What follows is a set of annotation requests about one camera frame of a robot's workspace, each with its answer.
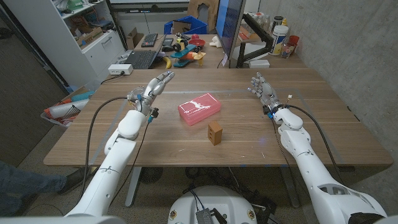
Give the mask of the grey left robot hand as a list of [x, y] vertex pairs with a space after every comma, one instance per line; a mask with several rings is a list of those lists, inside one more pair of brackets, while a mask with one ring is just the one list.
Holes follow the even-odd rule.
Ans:
[[137, 103], [137, 110], [144, 116], [148, 116], [152, 111], [152, 104], [156, 97], [160, 95], [166, 84], [173, 79], [174, 72], [167, 71], [161, 73], [158, 77], [153, 78], [146, 86], [143, 93], [140, 94], [139, 102]]

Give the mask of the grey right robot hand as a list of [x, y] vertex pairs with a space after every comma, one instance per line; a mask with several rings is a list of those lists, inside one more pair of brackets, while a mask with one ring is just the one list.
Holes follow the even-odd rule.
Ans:
[[264, 114], [274, 113], [281, 107], [276, 91], [259, 72], [256, 75], [257, 77], [251, 78], [252, 88], [248, 87], [248, 91], [260, 99]]

